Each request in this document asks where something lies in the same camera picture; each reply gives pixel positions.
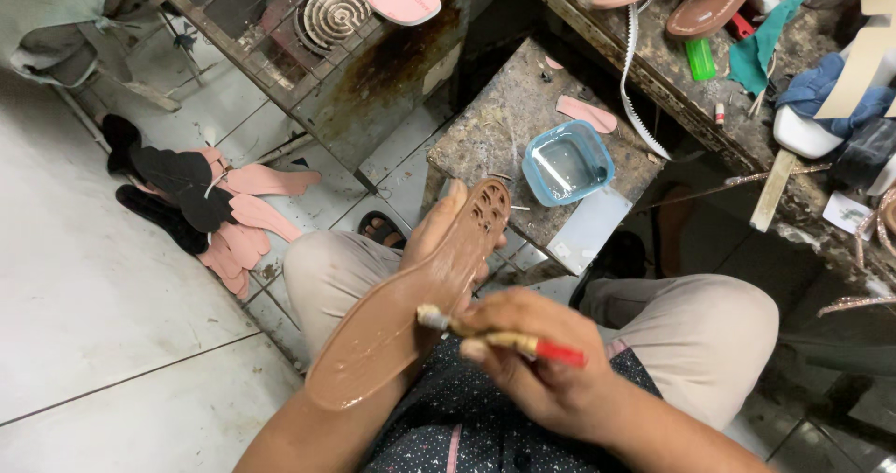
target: wooden stick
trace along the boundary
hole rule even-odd
[[[790,171],[799,163],[797,155],[794,155],[787,149],[778,151],[775,163],[771,166],[768,180],[765,181],[763,194],[760,195],[759,201],[756,202],[756,210],[750,217],[750,226],[765,233],[771,224],[771,218],[775,215],[778,208],[781,194],[784,193],[784,187],[787,186],[787,180],[790,179]]]

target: water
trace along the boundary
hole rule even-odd
[[[594,159],[602,156],[593,139],[572,130],[563,129],[532,149],[535,168],[558,201],[607,181],[606,164]]]

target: polka dot shirt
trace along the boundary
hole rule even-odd
[[[628,471],[604,449],[530,421],[474,364],[460,339],[435,347],[417,382],[368,451],[365,472],[497,473]],[[631,348],[610,365],[655,396],[659,390]]]

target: knee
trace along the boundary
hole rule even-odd
[[[749,341],[771,352],[778,339],[778,306],[755,285],[722,275],[693,276],[688,282],[703,326],[731,340]]]
[[[332,255],[338,250],[340,237],[339,232],[317,230],[292,241],[283,257],[287,286],[308,289],[309,285],[325,282],[333,273]]]

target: hand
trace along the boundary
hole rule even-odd
[[[519,287],[486,296],[458,319],[475,330],[519,331],[582,349],[588,360],[583,368],[545,360],[530,363],[514,350],[475,339],[461,344],[461,356],[479,364],[526,416],[544,428],[603,443],[614,388],[621,379],[610,369],[592,320]]]
[[[451,179],[448,186],[448,194],[437,202],[432,210],[420,221],[410,234],[408,242],[404,245],[404,255],[398,266],[399,271],[412,267],[426,259],[429,254],[442,242],[448,227],[454,223],[454,218],[461,207],[467,201],[467,185],[460,179]],[[507,245],[507,237],[501,234],[495,248]],[[488,277],[488,265],[485,261],[476,271],[476,282],[481,282]]]

